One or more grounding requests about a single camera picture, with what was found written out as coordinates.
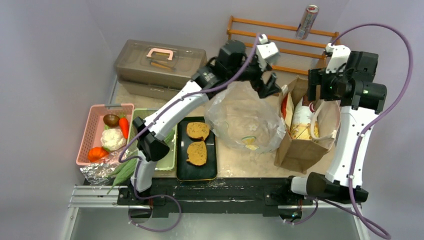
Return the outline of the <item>small orange pumpkin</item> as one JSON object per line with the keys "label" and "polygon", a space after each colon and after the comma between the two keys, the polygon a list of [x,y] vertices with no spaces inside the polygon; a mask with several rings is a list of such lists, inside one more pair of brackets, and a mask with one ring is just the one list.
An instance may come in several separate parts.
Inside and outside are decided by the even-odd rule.
{"label": "small orange pumpkin", "polygon": [[109,152],[103,147],[94,147],[88,151],[87,159],[93,163],[107,156]]}

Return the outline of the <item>brown paper bag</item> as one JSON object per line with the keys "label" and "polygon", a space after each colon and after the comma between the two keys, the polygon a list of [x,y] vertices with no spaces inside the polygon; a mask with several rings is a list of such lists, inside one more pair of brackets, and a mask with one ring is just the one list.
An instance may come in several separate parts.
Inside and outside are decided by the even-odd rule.
{"label": "brown paper bag", "polygon": [[[277,112],[285,123],[281,113],[283,98],[291,93],[294,107],[306,95],[308,81],[296,76],[289,84],[283,86],[278,96]],[[334,146],[336,134],[341,123],[341,110],[338,101],[312,101],[315,114],[311,121],[313,140],[292,139],[290,130],[286,133],[276,150],[274,165],[290,171],[305,174],[317,164]]]}

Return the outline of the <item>orange carrot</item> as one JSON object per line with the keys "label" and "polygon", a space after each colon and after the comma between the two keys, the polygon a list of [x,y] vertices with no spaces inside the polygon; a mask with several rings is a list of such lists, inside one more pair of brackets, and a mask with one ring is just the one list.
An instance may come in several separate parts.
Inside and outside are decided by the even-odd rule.
{"label": "orange carrot", "polygon": [[119,116],[118,125],[120,127],[120,130],[122,132],[123,137],[125,139],[128,139],[129,131],[130,131],[130,124],[129,124],[129,121],[127,120],[125,115]]}

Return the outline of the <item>red cassava chips packet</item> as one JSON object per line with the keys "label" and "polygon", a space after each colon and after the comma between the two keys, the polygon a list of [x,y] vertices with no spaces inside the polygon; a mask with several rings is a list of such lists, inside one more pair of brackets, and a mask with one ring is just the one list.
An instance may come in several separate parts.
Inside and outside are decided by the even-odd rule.
{"label": "red cassava chips packet", "polygon": [[291,129],[293,115],[294,115],[294,104],[292,100],[291,93],[288,93],[281,102],[281,114],[284,119],[284,122],[287,126],[287,129]]}

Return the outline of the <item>snack packet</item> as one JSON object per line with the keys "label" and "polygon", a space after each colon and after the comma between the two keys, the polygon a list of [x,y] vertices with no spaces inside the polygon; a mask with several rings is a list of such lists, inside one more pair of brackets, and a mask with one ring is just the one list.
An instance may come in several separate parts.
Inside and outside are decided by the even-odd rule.
{"label": "snack packet", "polygon": [[313,140],[311,134],[311,122],[316,110],[312,101],[304,95],[294,108],[290,126],[292,139]]}

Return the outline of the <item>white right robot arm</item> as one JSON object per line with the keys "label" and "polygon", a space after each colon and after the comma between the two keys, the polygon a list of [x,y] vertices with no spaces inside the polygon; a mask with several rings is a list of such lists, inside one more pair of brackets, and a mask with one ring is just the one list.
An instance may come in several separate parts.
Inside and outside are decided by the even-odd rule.
{"label": "white right robot arm", "polygon": [[340,102],[340,129],[335,155],[326,174],[311,172],[306,177],[291,176],[280,196],[288,204],[300,195],[337,203],[364,203],[369,193],[363,189],[363,162],[370,133],[384,108],[387,87],[374,83],[378,54],[349,51],[329,53],[335,66],[308,71],[307,97]]}

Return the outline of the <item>green bumpy cucumber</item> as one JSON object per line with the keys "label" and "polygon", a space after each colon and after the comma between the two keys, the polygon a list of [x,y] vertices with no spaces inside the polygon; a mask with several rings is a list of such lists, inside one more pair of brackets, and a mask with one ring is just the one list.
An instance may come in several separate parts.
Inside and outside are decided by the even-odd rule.
{"label": "green bumpy cucumber", "polygon": [[118,166],[118,168],[115,169],[115,171],[111,174],[112,177],[114,176],[114,181],[113,181],[110,189],[108,190],[107,194],[109,194],[115,186],[118,186],[118,185],[126,182],[127,180],[129,180],[133,176],[133,174],[135,172],[137,161],[138,160],[135,159],[135,158],[130,159],[130,160],[120,164]]}

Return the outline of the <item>brown bread piece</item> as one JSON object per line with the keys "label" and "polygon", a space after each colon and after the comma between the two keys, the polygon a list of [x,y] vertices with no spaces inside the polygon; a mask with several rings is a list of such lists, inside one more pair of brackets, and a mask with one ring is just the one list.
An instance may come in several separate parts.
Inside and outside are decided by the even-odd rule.
{"label": "brown bread piece", "polygon": [[209,136],[210,127],[204,122],[189,122],[186,127],[186,134],[194,140],[205,141]]}
{"label": "brown bread piece", "polygon": [[204,141],[192,142],[187,148],[188,163],[194,166],[203,166],[207,162],[207,148]]}

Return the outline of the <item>white cauliflower piece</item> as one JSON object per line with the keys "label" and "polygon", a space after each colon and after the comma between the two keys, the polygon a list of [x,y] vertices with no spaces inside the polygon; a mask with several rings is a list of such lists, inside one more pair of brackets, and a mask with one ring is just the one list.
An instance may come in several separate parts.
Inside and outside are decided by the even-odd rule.
{"label": "white cauliflower piece", "polygon": [[109,128],[102,132],[100,142],[107,151],[116,151],[125,146],[127,140],[120,129]]}

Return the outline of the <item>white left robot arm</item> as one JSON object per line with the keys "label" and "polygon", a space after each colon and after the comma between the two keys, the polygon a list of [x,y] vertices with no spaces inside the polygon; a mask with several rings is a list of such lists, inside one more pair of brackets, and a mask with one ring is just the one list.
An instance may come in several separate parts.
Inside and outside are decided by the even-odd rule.
{"label": "white left robot arm", "polygon": [[133,188],[129,197],[136,204],[142,205],[149,199],[148,189],[152,186],[157,162],[169,152],[165,137],[192,110],[208,102],[234,81],[249,81],[261,99],[281,90],[274,73],[267,82],[262,79],[263,73],[272,69],[272,61],[280,52],[276,44],[262,34],[255,39],[250,54],[246,55],[245,51],[243,42],[228,40],[220,48],[218,56],[200,67],[169,102],[145,119],[134,120],[137,134],[130,142],[137,141],[138,160],[131,177]]}

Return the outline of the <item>clear plastic grocery bag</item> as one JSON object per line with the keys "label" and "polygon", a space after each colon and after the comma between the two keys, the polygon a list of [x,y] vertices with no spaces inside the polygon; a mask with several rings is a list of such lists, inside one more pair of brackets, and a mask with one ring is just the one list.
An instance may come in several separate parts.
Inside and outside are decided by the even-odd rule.
{"label": "clear plastic grocery bag", "polygon": [[247,82],[233,82],[208,101],[204,119],[226,146],[256,154],[276,150],[286,134],[277,109]]}

